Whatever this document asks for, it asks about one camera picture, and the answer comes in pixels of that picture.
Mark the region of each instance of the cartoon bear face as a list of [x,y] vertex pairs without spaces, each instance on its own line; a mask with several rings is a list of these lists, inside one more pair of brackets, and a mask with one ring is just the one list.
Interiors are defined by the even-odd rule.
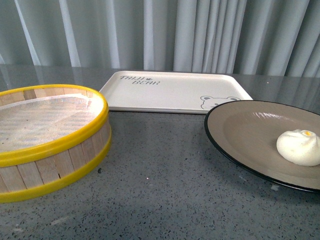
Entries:
[[232,101],[239,101],[241,99],[235,96],[228,96],[227,98],[202,96],[201,100],[203,100],[203,104],[201,105],[201,108],[204,110],[210,110],[220,104],[232,102]]

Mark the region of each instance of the serving tray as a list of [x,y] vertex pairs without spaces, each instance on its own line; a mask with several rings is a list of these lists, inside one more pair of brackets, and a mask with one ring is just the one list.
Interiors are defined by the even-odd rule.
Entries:
[[233,77],[202,73],[118,71],[100,92],[110,111],[206,114],[223,103],[252,100]]

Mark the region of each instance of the white curtain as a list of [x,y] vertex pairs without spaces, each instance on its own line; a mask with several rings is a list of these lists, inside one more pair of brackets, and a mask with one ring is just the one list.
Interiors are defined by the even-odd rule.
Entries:
[[0,64],[320,77],[319,0],[0,0]]

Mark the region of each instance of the white bun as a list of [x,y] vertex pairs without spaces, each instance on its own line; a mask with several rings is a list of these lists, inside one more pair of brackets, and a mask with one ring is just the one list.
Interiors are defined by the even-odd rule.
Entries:
[[279,154],[301,166],[320,164],[320,138],[308,130],[286,131],[276,141]]

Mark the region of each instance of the gray speckled countertop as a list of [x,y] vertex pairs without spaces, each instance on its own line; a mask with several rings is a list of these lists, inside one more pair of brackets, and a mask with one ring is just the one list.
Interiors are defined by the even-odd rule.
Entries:
[[[99,90],[117,71],[0,70],[0,91],[51,83]],[[319,78],[233,76],[254,100],[320,112]],[[109,119],[112,146],[102,163],[61,190],[0,204],[0,239],[320,239],[320,195],[236,166],[210,143],[205,115],[110,112]]]

